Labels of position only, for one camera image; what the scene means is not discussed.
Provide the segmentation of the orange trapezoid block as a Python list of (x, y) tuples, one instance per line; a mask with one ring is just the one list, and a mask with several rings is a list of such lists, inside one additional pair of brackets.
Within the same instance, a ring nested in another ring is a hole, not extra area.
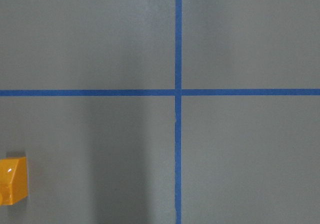
[(0, 205), (11, 206), (28, 196), (26, 157), (10, 157), (0, 161)]

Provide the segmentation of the blue tape grid lines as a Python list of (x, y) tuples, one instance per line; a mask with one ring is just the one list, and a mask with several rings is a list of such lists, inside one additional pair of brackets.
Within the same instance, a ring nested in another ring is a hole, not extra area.
[(45, 96), (169, 96), (174, 97), (174, 209), (175, 223), (182, 223), (182, 98), (184, 96), (318, 96), (318, 88), (300, 89), (184, 89), (183, 0), (175, 0), (174, 89), (52, 89), (1, 90), (2, 97)]

